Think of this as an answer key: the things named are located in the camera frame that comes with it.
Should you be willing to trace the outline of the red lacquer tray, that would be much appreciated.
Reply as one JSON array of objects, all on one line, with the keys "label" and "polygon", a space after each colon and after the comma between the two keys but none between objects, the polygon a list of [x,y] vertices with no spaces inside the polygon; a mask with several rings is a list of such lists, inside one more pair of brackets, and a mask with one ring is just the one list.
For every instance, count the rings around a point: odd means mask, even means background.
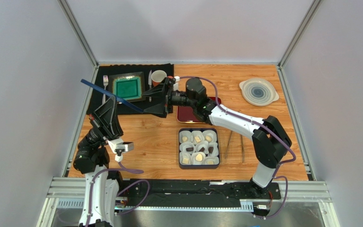
[{"label": "red lacquer tray", "polygon": [[187,97],[185,95],[172,97],[171,103],[177,107],[177,120],[186,123],[206,123],[213,125],[209,116],[221,99],[214,96]]}]

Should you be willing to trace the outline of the white rounded chocolate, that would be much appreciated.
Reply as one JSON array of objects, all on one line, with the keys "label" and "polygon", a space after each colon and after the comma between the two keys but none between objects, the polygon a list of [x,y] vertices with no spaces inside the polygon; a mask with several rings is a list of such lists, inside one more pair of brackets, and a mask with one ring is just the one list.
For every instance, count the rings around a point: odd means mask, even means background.
[{"label": "white rounded chocolate", "polygon": [[202,159],[203,159],[203,157],[202,157],[202,155],[201,155],[201,154],[199,154],[199,155],[197,155],[197,156],[195,157],[195,160],[196,160],[196,161],[198,161],[198,162],[201,162],[201,161],[202,161]]}]

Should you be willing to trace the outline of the green square plate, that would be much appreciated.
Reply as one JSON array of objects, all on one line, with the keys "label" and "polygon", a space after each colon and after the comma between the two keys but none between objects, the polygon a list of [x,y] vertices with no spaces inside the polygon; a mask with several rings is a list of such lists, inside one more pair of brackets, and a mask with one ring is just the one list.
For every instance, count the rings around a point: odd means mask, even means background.
[{"label": "green square plate", "polygon": [[146,90],[144,72],[110,75],[108,82],[108,91],[128,102],[146,99],[142,96]]}]

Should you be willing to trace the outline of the navy box with paper cups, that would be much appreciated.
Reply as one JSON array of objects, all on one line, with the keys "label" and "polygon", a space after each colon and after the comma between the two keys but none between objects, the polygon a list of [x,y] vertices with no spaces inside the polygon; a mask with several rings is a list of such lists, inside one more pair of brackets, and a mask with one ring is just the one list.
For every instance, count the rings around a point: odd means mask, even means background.
[{"label": "navy box with paper cups", "polygon": [[[211,136],[212,141],[208,142],[205,140],[205,136]],[[182,137],[186,136],[189,138],[187,142],[182,141]],[[194,136],[199,136],[201,139],[200,143],[194,140]],[[220,144],[219,136],[215,128],[182,128],[178,132],[178,163],[180,169],[217,169],[220,165]],[[194,151],[188,152],[186,148],[194,147]],[[199,152],[201,147],[205,148],[204,152]],[[214,147],[213,153],[209,154],[208,148]],[[195,160],[197,155],[201,154],[203,159],[201,162]],[[188,158],[190,160],[188,165],[182,163],[183,158]],[[213,165],[208,165],[207,161],[213,160]]]}]

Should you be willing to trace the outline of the orange mug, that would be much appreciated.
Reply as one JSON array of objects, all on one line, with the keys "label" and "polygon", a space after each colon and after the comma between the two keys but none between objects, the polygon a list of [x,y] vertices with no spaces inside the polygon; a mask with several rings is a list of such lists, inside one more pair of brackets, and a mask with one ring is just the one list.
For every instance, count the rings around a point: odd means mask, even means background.
[{"label": "orange mug", "polygon": [[167,75],[167,73],[163,70],[156,70],[151,74],[151,82],[155,87],[159,85],[165,78],[173,78],[173,76]]}]

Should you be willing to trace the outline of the white round plate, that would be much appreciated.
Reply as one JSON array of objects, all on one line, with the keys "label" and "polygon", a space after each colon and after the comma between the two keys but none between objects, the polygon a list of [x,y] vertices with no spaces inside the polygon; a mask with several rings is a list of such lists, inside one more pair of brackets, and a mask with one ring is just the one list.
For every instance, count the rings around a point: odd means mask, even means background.
[{"label": "white round plate", "polygon": [[252,78],[239,83],[243,98],[255,106],[267,106],[279,100],[274,86],[265,79]]}]

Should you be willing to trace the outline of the silver fork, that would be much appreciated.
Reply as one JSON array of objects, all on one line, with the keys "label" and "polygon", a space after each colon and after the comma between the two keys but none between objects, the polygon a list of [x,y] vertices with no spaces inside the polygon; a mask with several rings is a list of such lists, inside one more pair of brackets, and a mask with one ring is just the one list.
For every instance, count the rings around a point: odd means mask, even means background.
[{"label": "silver fork", "polygon": [[[109,84],[108,76],[107,75],[103,75],[103,86],[104,86],[104,90],[106,90],[108,84]],[[102,104],[104,104],[105,102],[106,102],[106,95],[103,94]]]}]

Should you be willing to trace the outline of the metal serving tongs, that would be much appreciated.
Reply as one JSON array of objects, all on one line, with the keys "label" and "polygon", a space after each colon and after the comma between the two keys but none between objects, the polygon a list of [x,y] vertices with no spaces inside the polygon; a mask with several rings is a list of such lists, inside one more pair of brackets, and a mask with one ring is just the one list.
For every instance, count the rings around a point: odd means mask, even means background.
[{"label": "metal serving tongs", "polygon": [[226,149],[225,149],[225,153],[224,153],[224,159],[228,158],[229,152],[232,150],[237,150],[238,148],[240,149],[240,155],[241,155],[241,162],[244,163],[245,162],[245,147],[244,147],[244,138],[242,135],[238,135],[238,140],[235,141],[233,139],[234,135],[236,133],[233,131],[230,131],[229,136],[228,136],[228,140],[227,140],[227,145],[226,145]]}]

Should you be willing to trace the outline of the white bar chocolate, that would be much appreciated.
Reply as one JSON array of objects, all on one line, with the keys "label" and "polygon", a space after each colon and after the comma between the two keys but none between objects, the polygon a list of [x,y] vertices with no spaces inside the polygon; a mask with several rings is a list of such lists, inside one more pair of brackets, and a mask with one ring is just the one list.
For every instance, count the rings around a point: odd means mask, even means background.
[{"label": "white bar chocolate", "polygon": [[194,140],[197,142],[197,143],[200,143],[201,142],[201,139],[199,136],[194,136]]}]

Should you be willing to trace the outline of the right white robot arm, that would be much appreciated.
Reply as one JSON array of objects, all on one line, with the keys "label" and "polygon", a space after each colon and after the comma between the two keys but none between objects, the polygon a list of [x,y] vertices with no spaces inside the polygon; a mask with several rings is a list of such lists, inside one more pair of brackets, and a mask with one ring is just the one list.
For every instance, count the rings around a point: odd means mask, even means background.
[{"label": "right white robot arm", "polygon": [[158,104],[146,108],[145,113],[159,117],[167,116],[171,106],[189,106],[201,122],[219,126],[249,138],[258,160],[257,169],[250,182],[254,188],[268,188],[287,152],[292,153],[292,142],[279,120],[274,116],[266,119],[251,117],[231,110],[217,100],[208,97],[203,78],[187,76],[185,90],[175,88],[179,77],[164,78],[158,85],[143,92],[143,97],[152,97]]}]

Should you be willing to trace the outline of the navy box lid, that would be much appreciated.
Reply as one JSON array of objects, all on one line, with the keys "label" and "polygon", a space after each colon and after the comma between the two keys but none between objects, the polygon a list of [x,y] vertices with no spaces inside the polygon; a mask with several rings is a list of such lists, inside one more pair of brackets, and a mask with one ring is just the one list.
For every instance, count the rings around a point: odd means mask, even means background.
[{"label": "navy box lid", "polygon": [[89,86],[93,90],[96,90],[96,91],[100,92],[101,94],[103,94],[105,96],[114,97],[116,101],[121,102],[122,104],[126,105],[128,108],[131,108],[131,109],[133,109],[133,110],[135,110],[135,111],[137,111],[139,113],[143,113],[144,112],[141,108],[133,105],[132,103],[126,101],[125,99],[123,99],[123,98],[121,98],[119,96],[116,96],[113,93],[110,93],[109,91],[107,91],[107,90],[105,90],[105,89],[103,89],[103,88],[101,88],[101,87],[99,87],[99,86],[97,86],[97,85],[95,85],[95,84],[93,84],[93,83],[85,80],[85,79],[81,79],[80,82],[83,83],[83,84],[85,84],[85,85],[87,85],[87,86]]}]

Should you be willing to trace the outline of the dark leaf chocolate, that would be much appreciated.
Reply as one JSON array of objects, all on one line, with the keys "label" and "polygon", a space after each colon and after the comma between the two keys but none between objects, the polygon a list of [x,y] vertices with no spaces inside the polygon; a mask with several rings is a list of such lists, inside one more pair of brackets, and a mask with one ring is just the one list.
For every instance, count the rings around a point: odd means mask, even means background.
[{"label": "dark leaf chocolate", "polygon": [[213,153],[213,150],[214,150],[214,147],[209,147],[209,148],[208,148],[208,152],[209,152],[209,154],[212,154],[212,153]]}]

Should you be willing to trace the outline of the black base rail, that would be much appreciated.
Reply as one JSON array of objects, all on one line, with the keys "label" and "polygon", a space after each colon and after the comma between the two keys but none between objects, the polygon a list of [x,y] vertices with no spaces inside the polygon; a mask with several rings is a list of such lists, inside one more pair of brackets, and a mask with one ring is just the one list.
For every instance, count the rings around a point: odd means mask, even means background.
[{"label": "black base rail", "polygon": [[263,192],[255,192],[250,182],[130,179],[122,181],[120,189],[124,190],[120,197],[126,199],[126,205],[140,202],[145,207],[237,208],[245,199],[268,203],[282,198],[277,183]]}]

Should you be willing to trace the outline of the white oval chocolate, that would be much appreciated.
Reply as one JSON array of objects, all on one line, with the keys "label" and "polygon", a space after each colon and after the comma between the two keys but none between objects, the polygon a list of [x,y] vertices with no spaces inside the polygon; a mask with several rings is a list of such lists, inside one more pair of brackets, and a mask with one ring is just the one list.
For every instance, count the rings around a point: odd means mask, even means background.
[{"label": "white oval chocolate", "polygon": [[207,136],[205,136],[205,140],[208,142],[211,142],[213,139],[211,136],[207,135]]}]

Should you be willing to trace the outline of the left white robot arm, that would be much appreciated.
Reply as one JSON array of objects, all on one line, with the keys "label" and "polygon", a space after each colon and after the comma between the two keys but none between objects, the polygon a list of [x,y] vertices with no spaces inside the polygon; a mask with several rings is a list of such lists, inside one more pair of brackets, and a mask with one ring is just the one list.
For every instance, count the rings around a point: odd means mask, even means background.
[{"label": "left white robot arm", "polygon": [[89,116],[92,129],[78,143],[73,167],[85,176],[86,190],[80,227],[112,227],[119,184],[108,179],[109,154],[122,144],[123,131],[118,123],[117,100],[109,98]]}]

